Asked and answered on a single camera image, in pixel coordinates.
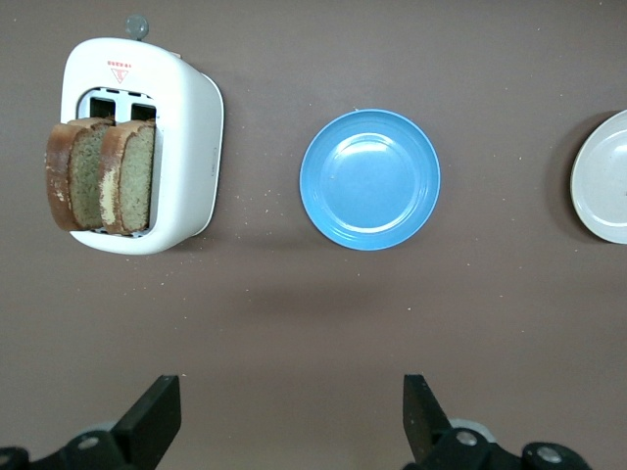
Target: white toaster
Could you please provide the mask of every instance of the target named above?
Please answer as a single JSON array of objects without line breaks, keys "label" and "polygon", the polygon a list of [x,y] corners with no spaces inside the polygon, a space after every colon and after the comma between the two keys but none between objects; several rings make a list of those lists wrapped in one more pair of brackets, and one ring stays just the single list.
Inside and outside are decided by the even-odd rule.
[{"label": "white toaster", "polygon": [[158,46],[90,39],[68,57],[61,122],[106,116],[156,122],[150,223],[131,236],[93,230],[73,237],[106,252],[150,255],[202,232],[216,204],[224,123],[216,84]]}]

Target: blue plate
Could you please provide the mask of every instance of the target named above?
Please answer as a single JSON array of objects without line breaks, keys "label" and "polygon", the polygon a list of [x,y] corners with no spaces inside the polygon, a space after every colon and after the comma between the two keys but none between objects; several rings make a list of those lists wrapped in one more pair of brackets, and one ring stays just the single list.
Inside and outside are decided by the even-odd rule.
[{"label": "blue plate", "polygon": [[360,110],[328,123],[301,167],[301,197],[313,224],[343,247],[382,250],[429,218],[440,166],[427,136],[406,117]]}]

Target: plate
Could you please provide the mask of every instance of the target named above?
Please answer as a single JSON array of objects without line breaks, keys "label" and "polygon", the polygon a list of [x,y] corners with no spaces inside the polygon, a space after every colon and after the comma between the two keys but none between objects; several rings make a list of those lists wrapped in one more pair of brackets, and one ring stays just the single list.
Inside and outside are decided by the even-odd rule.
[{"label": "plate", "polygon": [[627,111],[601,124],[581,147],[570,192],[590,231],[609,242],[627,243]]},{"label": "plate", "polygon": [[300,185],[305,210],[326,237],[354,250],[382,250],[427,221],[440,192],[440,165],[409,119],[359,110],[331,121],[313,139]]}]

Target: white plate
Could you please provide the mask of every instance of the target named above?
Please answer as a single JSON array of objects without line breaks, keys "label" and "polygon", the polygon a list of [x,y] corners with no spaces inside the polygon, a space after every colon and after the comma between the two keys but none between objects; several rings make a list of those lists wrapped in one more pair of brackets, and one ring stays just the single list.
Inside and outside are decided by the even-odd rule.
[{"label": "white plate", "polygon": [[570,192],[577,214],[594,234],[627,244],[627,111],[586,140],[572,169]]}]

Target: plate rim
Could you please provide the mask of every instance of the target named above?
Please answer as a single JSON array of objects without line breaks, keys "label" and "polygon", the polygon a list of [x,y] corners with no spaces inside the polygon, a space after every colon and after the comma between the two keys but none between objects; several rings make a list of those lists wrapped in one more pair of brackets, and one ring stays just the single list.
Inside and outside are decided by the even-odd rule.
[{"label": "plate rim", "polygon": [[[579,149],[577,153],[577,157],[575,158],[575,162],[572,167],[571,175],[570,175],[570,197],[572,201],[572,205],[575,209],[575,212],[579,216],[579,219],[582,223],[590,230],[593,234],[598,236],[599,238],[606,240],[607,242],[616,243],[616,244],[627,244],[627,232],[624,235],[620,236],[620,234],[616,234],[617,230],[608,230],[608,227],[604,224],[595,223],[594,213],[592,211],[584,211],[581,205],[579,204],[581,201],[585,201],[585,197],[583,194],[580,194],[580,191],[577,189],[576,182],[581,177],[582,171],[582,161],[588,155],[592,155],[592,150],[590,147],[599,140],[600,142],[605,139],[611,137],[611,135],[617,132],[610,132],[609,128],[619,121],[625,120],[627,124],[627,110],[620,111],[615,115],[608,117],[605,121],[603,121],[599,126],[593,130],[593,132],[588,136],[584,144]],[[618,132],[626,132],[627,125]]]},{"label": "plate rim", "polygon": [[[434,186],[435,189],[432,191],[433,193],[433,202],[432,204],[430,204],[430,206],[428,207],[428,211],[426,211],[426,214],[420,219],[420,222],[416,225],[415,228],[413,228],[412,230],[410,230],[410,233],[407,236],[402,237],[399,240],[394,241],[393,243],[379,243],[379,244],[375,244],[375,246],[368,246],[366,243],[366,246],[363,246],[364,243],[352,243],[351,239],[347,239],[345,237],[342,236],[338,236],[339,234],[336,234],[333,230],[329,230],[328,228],[325,230],[324,226],[320,226],[321,224],[319,223],[319,220],[317,220],[319,217],[315,217],[312,214],[312,211],[314,209],[314,207],[310,208],[310,204],[311,201],[309,201],[309,197],[306,197],[306,191],[304,191],[305,187],[309,184],[306,182],[307,177],[305,175],[305,167],[306,167],[306,163],[308,161],[311,160],[311,155],[312,155],[312,148],[314,147],[314,145],[316,144],[316,142],[320,139],[321,136],[323,136],[325,134],[325,132],[328,131],[328,129],[330,127],[332,127],[336,122],[341,121],[343,119],[346,118],[350,118],[353,117],[355,115],[364,115],[364,114],[376,114],[376,115],[384,115],[384,116],[388,116],[391,118],[396,118],[399,119],[403,122],[405,122],[406,124],[408,124],[410,126],[411,129],[413,129],[414,131],[416,131],[420,137],[424,140],[424,142],[428,145],[428,149],[429,152],[425,152],[425,153],[421,153],[423,155],[426,156],[426,158],[428,160],[430,160],[435,167],[435,171],[433,172],[432,175],[429,176],[429,179],[433,178],[434,180]],[[429,137],[427,136],[427,134],[412,120],[410,120],[409,118],[400,115],[398,113],[389,111],[389,110],[383,110],[383,109],[376,109],[376,108],[366,108],[366,109],[361,109],[361,110],[354,110],[348,113],[344,113],[343,115],[334,118],[333,120],[331,120],[330,122],[328,122],[316,135],[315,137],[312,139],[312,141],[310,142],[306,152],[304,153],[303,156],[303,161],[301,163],[301,169],[300,169],[300,179],[299,179],[299,186],[300,186],[300,192],[301,192],[301,202],[303,203],[303,206],[305,208],[305,211],[310,219],[310,221],[313,223],[313,225],[315,226],[315,228],[322,233],[327,239],[331,240],[332,242],[345,247],[345,248],[349,248],[349,249],[353,249],[353,250],[359,250],[359,251],[378,251],[378,250],[385,250],[388,248],[392,248],[395,247],[397,245],[400,245],[401,243],[406,242],[406,240],[408,240],[409,238],[411,238],[413,235],[415,235],[415,233],[420,230],[420,228],[422,228],[422,226],[427,222],[427,220],[431,217],[432,213],[435,211],[435,208],[437,206],[437,202],[440,196],[440,190],[441,190],[441,185],[442,185],[442,170],[440,167],[440,162],[438,159],[438,154],[435,150],[435,147],[433,146],[433,143],[431,142],[431,140],[429,139]],[[398,226],[403,226],[403,223],[400,223],[398,225],[395,225],[395,227],[391,228],[390,230],[394,230],[396,227]],[[355,235],[355,239],[362,241],[363,239],[376,239],[376,237],[383,232],[377,232],[375,234],[360,234],[358,232],[354,232],[354,231],[346,231],[343,230],[343,233],[346,232],[348,234],[353,234]]]}]

